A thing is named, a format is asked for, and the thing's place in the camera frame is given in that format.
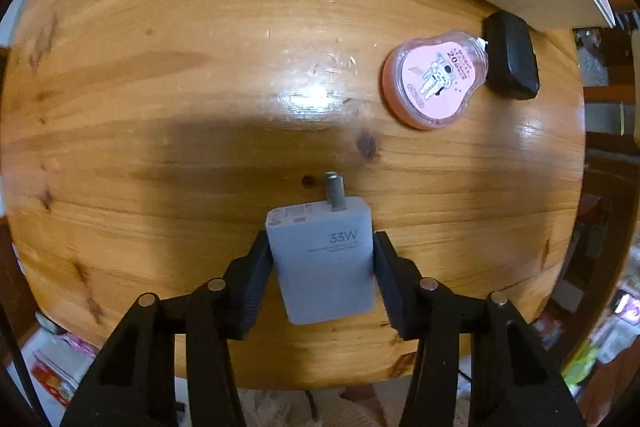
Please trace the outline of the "white 33W charger plug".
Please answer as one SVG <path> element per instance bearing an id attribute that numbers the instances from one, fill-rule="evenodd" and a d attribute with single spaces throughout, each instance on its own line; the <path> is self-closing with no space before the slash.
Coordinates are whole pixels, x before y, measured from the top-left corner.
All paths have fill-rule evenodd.
<path id="1" fill-rule="evenodd" d="M 326 174 L 326 198 L 267 213 L 266 232 L 288 321 L 309 325 L 375 306 L 370 206 Z"/>

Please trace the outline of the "pink floss dispenser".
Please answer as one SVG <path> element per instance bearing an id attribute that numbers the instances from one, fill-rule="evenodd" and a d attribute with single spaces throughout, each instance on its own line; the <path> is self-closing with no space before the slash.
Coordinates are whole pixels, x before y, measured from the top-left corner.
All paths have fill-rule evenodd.
<path id="1" fill-rule="evenodd" d="M 487 42 L 461 30 L 407 41 L 386 58 L 382 95 L 409 127 L 436 130 L 453 124 L 485 83 Z"/>

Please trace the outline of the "black charger adapter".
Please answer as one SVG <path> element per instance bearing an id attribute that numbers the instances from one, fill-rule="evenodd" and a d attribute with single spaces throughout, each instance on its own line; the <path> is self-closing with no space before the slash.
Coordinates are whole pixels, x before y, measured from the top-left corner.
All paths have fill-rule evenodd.
<path id="1" fill-rule="evenodd" d="M 506 11 L 484 21 L 488 56 L 487 86 L 512 100 L 533 100 L 539 88 L 537 57 L 525 20 Z"/>

